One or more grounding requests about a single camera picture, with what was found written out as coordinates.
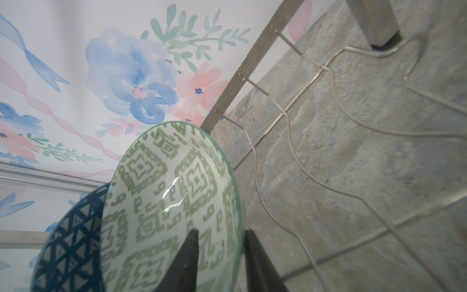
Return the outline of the dark blue patterned bowl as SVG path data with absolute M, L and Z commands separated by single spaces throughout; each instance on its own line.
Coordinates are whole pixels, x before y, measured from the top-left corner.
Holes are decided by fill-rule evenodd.
M 109 184 L 87 194 L 63 216 L 35 264 L 32 292 L 104 292 L 100 235 Z

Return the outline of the pale green patterned bowl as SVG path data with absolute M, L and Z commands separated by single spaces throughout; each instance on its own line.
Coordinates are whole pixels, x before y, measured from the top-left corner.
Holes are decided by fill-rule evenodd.
M 188 122 L 164 122 L 126 151 L 103 208 L 100 263 L 108 292 L 152 292 L 189 232 L 199 232 L 197 290 L 231 292 L 243 251 L 240 196 L 218 144 Z

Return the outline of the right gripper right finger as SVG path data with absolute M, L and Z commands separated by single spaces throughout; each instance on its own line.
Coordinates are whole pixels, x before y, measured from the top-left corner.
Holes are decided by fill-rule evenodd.
M 249 292 L 289 292 L 251 229 L 245 231 L 244 256 Z

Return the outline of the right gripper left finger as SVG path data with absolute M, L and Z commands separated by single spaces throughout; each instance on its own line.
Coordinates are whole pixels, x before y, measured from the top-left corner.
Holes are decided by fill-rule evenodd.
M 191 230 L 155 292 L 195 292 L 197 289 L 199 230 Z

